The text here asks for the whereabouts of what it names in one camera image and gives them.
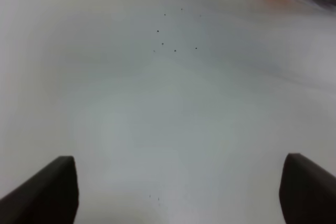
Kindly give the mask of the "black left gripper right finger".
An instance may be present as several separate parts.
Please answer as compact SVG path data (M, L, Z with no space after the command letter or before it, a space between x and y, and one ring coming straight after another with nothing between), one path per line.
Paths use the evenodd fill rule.
M335 223L335 176L299 153L288 154L279 201L285 223Z

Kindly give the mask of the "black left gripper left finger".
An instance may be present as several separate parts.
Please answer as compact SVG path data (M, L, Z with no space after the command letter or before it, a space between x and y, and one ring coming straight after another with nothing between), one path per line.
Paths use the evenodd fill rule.
M74 223L78 207L75 159L59 156L1 198L1 223Z

